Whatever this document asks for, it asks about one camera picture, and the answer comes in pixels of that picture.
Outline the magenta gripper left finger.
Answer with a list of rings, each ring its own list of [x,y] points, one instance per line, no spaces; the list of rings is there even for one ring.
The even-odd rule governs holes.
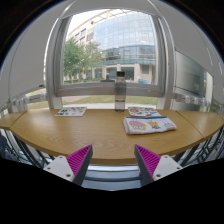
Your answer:
[[[81,186],[93,155],[91,145],[68,156],[58,156],[44,170]]]

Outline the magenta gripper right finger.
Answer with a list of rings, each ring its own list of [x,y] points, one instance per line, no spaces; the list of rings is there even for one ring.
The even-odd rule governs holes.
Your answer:
[[[135,145],[134,155],[140,169],[143,186],[182,169],[170,156],[159,156],[139,145]]]

